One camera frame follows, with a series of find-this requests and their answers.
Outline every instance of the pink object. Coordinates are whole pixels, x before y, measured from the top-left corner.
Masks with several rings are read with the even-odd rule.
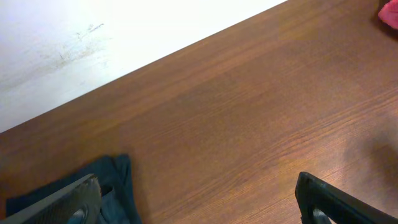
[[[398,29],[398,0],[391,0],[379,12],[379,18],[394,29]]]

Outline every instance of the wooden table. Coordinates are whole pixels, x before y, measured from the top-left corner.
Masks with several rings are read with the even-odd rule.
[[[2,133],[1,197],[126,152],[144,223],[300,223],[303,170],[398,216],[378,4],[290,0]]]

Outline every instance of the blue fabric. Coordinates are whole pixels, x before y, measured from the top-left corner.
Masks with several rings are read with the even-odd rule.
[[[7,199],[7,217],[31,206],[87,174],[94,174],[98,178],[101,191],[106,193],[103,195],[98,224],[141,224],[132,194],[131,163],[128,155],[121,155],[116,158],[104,156],[64,179],[52,182],[29,194]]]

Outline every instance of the black plastic object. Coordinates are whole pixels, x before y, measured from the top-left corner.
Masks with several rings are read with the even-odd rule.
[[[302,214],[303,224],[331,223],[398,223],[398,219],[346,194],[336,187],[301,172],[295,196]]]
[[[68,223],[77,213],[81,217],[79,223],[94,224],[100,208],[100,185],[98,179],[89,174],[11,215],[0,224]]]

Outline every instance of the brown tabletop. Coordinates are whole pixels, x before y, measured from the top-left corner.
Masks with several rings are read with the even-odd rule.
[[[144,223],[300,223],[303,170],[398,216],[378,5],[289,0],[0,134],[1,198],[126,152]]]

